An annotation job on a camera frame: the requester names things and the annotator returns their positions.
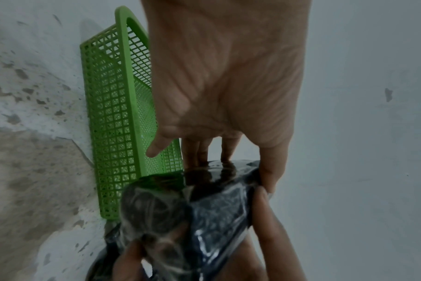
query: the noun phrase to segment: clear plastic packaging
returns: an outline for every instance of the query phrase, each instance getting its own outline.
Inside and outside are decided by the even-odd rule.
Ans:
[[[130,184],[121,199],[121,243],[142,242],[153,280],[213,280],[251,225],[258,165],[210,162]]]

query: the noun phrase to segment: hand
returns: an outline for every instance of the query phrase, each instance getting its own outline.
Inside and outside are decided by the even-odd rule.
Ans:
[[[259,146],[262,184],[273,192],[294,131],[310,0],[142,0],[149,23],[158,155],[182,139],[186,168],[223,161],[242,134]]]
[[[232,254],[217,281],[305,281],[303,270],[286,230],[269,207],[266,191],[260,187],[253,201],[253,225],[266,262],[266,269],[248,236]],[[113,281],[143,281],[142,250],[132,243],[115,263]]]

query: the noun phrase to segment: perforated basket wall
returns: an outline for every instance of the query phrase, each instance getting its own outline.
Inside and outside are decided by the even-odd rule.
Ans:
[[[148,38],[128,8],[116,9],[115,19],[80,46],[99,207],[112,220],[127,184],[183,169],[178,140],[155,158],[145,156],[157,128]]]

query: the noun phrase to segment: finger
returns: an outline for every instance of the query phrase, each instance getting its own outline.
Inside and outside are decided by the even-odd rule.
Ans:
[[[256,188],[252,209],[252,223],[265,258],[269,280],[306,280],[286,230],[270,208],[263,187]]]
[[[160,133],[160,130],[158,129],[156,131],[154,140],[152,141],[150,146],[147,148],[146,156],[150,158],[157,156],[166,147],[168,147],[172,141],[173,141],[172,138],[163,136]]]
[[[113,281],[143,281],[143,268],[141,261],[144,250],[140,243],[132,242],[126,251],[113,265]]]
[[[242,133],[237,132],[235,134],[223,136],[221,140],[221,161],[227,162],[234,154],[235,148],[239,144]]]
[[[261,184],[270,193],[275,191],[275,185],[285,173],[288,147],[288,141],[283,141],[272,148],[260,147]]]
[[[193,141],[188,138],[181,139],[181,154],[183,155],[183,166],[185,169],[198,166],[199,141]]]
[[[208,138],[200,142],[200,146],[198,147],[198,151],[197,151],[197,159],[198,159],[198,164],[200,166],[207,164],[209,146],[211,145],[211,143],[212,143],[212,138]]]

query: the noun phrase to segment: concrete floor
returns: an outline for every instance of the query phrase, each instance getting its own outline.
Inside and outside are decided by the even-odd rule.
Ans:
[[[104,247],[78,48],[120,5],[147,26],[134,0],[0,1],[0,281],[82,281]],[[310,280],[421,281],[421,0],[314,1],[307,50],[272,207]]]

